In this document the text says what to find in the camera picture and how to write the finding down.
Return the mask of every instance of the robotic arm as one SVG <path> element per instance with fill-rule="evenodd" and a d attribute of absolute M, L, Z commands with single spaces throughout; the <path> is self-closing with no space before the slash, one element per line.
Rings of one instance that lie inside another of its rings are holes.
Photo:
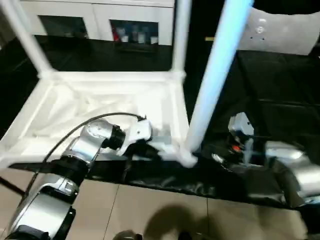
<path fill-rule="evenodd" d="M 211 157 L 228 166 L 269 169 L 283 191 L 282 201 L 291 208 L 320 202 L 319 160 L 310 158 L 299 145 L 254 136 L 254 128 L 244 112 L 229 120 L 227 150 L 212 150 Z"/>
<path fill-rule="evenodd" d="M 88 123 L 61 158 L 51 162 L 50 173 L 20 203 L 6 240 L 64 240 L 76 215 L 73 202 L 100 149 L 110 148 L 121 156 L 132 144 L 151 138 L 152 127 L 146 119 L 136 122 L 126 132 L 104 119 Z M 151 146 L 147 151 L 149 155 L 158 153 Z"/>

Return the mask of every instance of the beige floor tile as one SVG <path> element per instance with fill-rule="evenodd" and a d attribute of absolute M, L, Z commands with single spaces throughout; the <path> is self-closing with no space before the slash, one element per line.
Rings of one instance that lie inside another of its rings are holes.
<path fill-rule="evenodd" d="M 25 190 L 33 173 L 6 168 L 0 171 L 0 176 Z M 3 232 L 9 224 L 20 200 L 21 197 L 18 194 L 0 185 L 0 232 Z"/>
<path fill-rule="evenodd" d="M 204 197 L 120 185 L 104 240 L 126 230 L 145 240 L 177 240 L 178 233 L 208 234 Z"/>
<path fill-rule="evenodd" d="M 118 184 L 85 180 L 73 208 L 76 216 L 67 240 L 103 240 Z"/>
<path fill-rule="evenodd" d="M 258 208 L 264 239 L 306 239 L 307 228 L 298 211 L 271 207 Z"/>
<path fill-rule="evenodd" d="M 208 199 L 209 235 L 217 240 L 298 240 L 306 228 L 296 211 Z"/>
<path fill-rule="evenodd" d="M 5 239 L 5 233 L 4 231 L 0 234 L 0 240 L 4 240 Z"/>

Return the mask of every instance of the glass cabinet door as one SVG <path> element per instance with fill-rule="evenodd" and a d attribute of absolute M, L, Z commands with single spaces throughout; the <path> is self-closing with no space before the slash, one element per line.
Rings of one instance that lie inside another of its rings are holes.
<path fill-rule="evenodd" d="M 100 39 L 90 3 L 21 1 L 34 35 Z"/>
<path fill-rule="evenodd" d="M 171 45 L 174 8 L 94 4 L 102 40 Z"/>

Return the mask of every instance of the red object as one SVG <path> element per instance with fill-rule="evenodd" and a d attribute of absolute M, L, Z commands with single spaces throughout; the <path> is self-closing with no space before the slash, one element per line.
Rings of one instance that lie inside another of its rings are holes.
<path fill-rule="evenodd" d="M 113 41 L 115 41 L 115 42 L 120 41 L 119 35 L 114 28 L 112 28 L 112 35 L 113 35 Z"/>
<path fill-rule="evenodd" d="M 233 145 L 232 149 L 237 153 L 241 152 L 241 148 L 239 146 Z"/>

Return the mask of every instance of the vertical pole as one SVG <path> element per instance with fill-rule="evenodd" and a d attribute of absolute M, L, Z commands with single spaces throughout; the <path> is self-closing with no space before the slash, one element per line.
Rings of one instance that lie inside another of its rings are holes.
<path fill-rule="evenodd" d="M 188 44 L 192 0 L 178 0 L 175 18 L 173 71 L 184 71 Z"/>
<path fill-rule="evenodd" d="M 225 0 L 195 103 L 185 147 L 199 148 L 206 134 L 254 0 Z"/>
<path fill-rule="evenodd" d="M 25 23 L 22 21 L 25 16 L 19 16 L 19 12 L 21 13 L 22 11 L 20 2 L 17 0 L 15 0 L 15 2 L 13 2 L 13 0 L 0 0 L 0 6 L 37 72 L 41 74 L 52 71 L 46 55 L 37 43 L 35 37 L 28 32 Z"/>

